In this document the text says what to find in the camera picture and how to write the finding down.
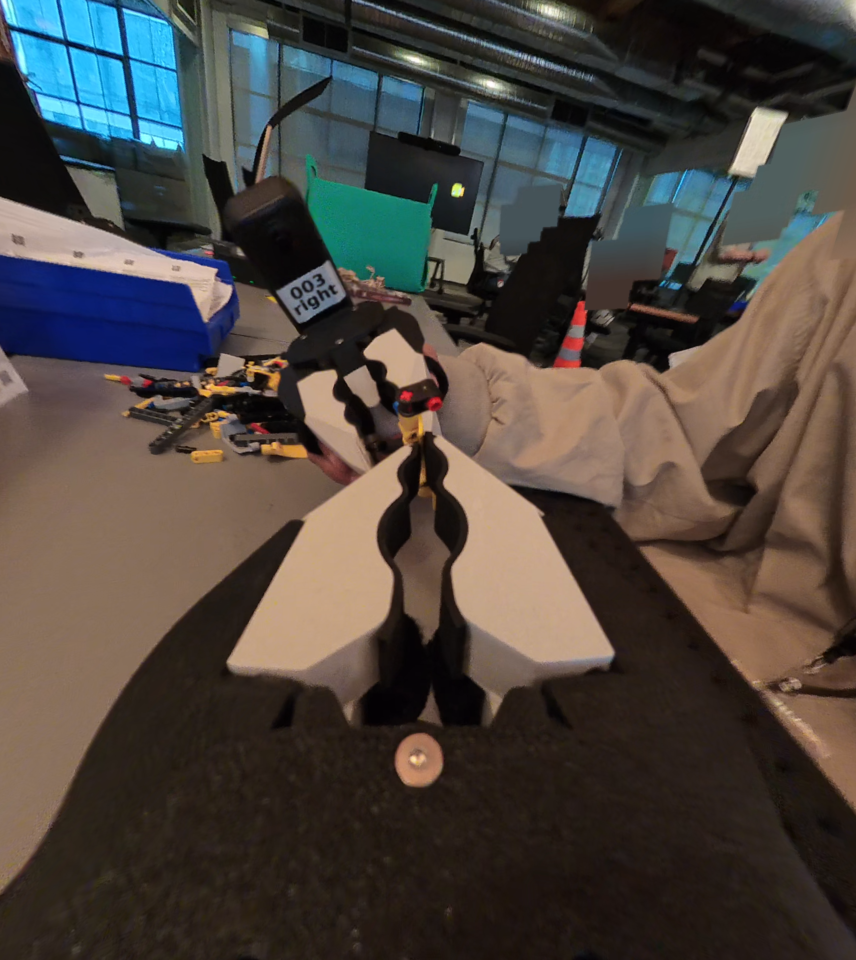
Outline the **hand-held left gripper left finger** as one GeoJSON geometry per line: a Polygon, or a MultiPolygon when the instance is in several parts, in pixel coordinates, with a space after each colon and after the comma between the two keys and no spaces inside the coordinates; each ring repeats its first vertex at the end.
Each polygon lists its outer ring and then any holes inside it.
{"type": "Polygon", "coordinates": [[[342,705],[391,686],[407,645],[396,558],[419,488],[420,454],[404,445],[308,513],[228,671],[324,688],[342,705]]]}

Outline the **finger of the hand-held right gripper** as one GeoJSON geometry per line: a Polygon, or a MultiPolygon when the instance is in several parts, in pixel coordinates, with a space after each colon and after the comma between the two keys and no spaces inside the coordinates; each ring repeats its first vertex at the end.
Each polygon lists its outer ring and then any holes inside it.
{"type": "Polygon", "coordinates": [[[366,375],[362,377],[362,407],[395,409],[398,392],[425,378],[430,378],[426,357],[399,330],[386,330],[375,336],[363,349],[366,375]]]}
{"type": "Polygon", "coordinates": [[[318,442],[333,451],[356,474],[377,463],[381,438],[373,409],[377,390],[354,390],[335,369],[310,373],[300,380],[304,423],[318,442]]]}

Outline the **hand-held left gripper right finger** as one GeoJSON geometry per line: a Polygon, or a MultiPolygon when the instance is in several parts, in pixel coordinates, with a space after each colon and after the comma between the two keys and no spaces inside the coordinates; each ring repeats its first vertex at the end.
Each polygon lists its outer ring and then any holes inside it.
{"type": "Polygon", "coordinates": [[[614,648],[541,511],[449,440],[426,437],[434,533],[448,550],[434,648],[489,697],[608,670],[614,648]]]}

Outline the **yellow panel black connector assembly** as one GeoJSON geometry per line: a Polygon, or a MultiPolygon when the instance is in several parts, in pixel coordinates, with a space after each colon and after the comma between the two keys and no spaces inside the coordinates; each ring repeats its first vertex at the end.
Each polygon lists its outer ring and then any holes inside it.
{"type": "Polygon", "coordinates": [[[423,453],[424,437],[427,434],[440,436],[439,414],[444,406],[441,388],[434,378],[425,378],[398,391],[394,412],[406,447],[414,448],[421,458],[418,495],[430,498],[436,504],[436,495],[430,489],[427,466],[423,453]]]}

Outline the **person's right forearm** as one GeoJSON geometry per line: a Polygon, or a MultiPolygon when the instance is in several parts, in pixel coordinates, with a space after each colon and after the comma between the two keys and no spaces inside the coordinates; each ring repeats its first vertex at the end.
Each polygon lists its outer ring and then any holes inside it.
{"type": "Polygon", "coordinates": [[[784,397],[733,330],[663,373],[538,368],[488,345],[439,364],[443,437],[506,484],[595,501],[641,543],[739,550],[771,524],[756,473],[784,397]]]}

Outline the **black head desk lamp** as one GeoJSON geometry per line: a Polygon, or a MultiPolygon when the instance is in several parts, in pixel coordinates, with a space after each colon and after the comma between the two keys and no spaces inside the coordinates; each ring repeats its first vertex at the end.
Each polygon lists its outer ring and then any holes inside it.
{"type": "Polygon", "coordinates": [[[251,174],[245,180],[245,185],[247,187],[256,185],[266,177],[270,142],[274,131],[289,116],[321,97],[326,92],[331,82],[332,78],[326,77],[301,90],[295,96],[290,98],[289,101],[284,102],[278,108],[278,110],[269,117],[257,142],[251,174]]]}

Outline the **person's right hand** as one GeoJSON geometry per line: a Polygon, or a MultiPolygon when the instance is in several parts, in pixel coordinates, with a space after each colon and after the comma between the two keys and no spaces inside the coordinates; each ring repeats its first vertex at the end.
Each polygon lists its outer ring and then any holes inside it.
{"type": "Polygon", "coordinates": [[[333,449],[322,444],[319,450],[319,453],[308,451],[308,460],[338,485],[348,486],[360,477],[333,449]]]}

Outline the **small brown model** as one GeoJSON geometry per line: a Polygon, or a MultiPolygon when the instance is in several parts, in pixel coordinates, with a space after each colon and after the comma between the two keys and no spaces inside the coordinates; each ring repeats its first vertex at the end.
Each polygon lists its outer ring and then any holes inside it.
{"type": "Polygon", "coordinates": [[[373,302],[392,306],[411,306],[409,294],[390,289],[383,276],[377,275],[373,267],[365,268],[366,275],[354,270],[338,268],[338,276],[354,304],[373,302]]]}

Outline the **pile of yellow black bricks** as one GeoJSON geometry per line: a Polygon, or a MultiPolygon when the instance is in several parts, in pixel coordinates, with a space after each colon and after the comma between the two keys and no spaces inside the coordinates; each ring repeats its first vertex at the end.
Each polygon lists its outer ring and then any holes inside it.
{"type": "Polygon", "coordinates": [[[154,457],[175,453],[196,465],[241,457],[302,461],[308,457],[302,429],[278,396],[286,370],[282,354],[210,358],[184,375],[103,375],[131,394],[122,411],[129,421],[159,428],[147,444],[154,457]]]}

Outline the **green felt bin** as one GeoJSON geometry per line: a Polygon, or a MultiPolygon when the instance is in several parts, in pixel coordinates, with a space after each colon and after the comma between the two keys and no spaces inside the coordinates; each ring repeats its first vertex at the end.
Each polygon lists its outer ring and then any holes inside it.
{"type": "Polygon", "coordinates": [[[334,265],[359,277],[372,268],[388,289],[421,294],[438,186],[417,201],[326,180],[311,154],[305,170],[307,209],[334,265]]]}

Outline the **black monitor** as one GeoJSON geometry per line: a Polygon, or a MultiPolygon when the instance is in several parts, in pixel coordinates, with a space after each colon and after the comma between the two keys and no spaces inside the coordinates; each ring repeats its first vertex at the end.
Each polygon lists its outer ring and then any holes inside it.
{"type": "Polygon", "coordinates": [[[363,187],[428,203],[439,231],[471,233],[483,173],[484,162],[453,145],[404,132],[369,133],[363,187]]]}

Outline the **black office chair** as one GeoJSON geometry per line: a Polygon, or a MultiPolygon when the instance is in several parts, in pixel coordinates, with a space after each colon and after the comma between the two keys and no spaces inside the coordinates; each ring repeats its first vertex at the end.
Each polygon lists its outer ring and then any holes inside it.
{"type": "Polygon", "coordinates": [[[513,266],[482,317],[445,321],[455,343],[484,344],[537,362],[559,352],[563,329],[582,299],[585,261],[598,234],[599,214],[561,217],[542,229],[513,266]]]}

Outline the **orange traffic cone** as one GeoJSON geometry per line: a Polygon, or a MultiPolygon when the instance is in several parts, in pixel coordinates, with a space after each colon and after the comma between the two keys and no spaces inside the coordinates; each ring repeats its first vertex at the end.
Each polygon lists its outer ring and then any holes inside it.
{"type": "Polygon", "coordinates": [[[554,357],[554,369],[579,369],[582,366],[588,312],[583,299],[576,304],[567,332],[554,357]]]}

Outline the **white paper sheets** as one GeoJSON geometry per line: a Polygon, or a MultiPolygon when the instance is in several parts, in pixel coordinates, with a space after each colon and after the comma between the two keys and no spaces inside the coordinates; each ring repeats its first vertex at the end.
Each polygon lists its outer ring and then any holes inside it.
{"type": "Polygon", "coordinates": [[[96,226],[0,197],[0,256],[186,285],[209,322],[233,286],[209,262],[180,259],[96,226]]]}

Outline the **blue plastic bin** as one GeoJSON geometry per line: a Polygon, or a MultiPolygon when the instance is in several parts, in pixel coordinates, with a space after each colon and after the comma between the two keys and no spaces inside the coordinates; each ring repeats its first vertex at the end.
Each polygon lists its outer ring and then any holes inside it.
{"type": "Polygon", "coordinates": [[[239,316],[229,265],[214,266],[230,299],[203,319],[180,283],[0,255],[0,347],[8,354],[195,373],[220,352],[239,316]]]}

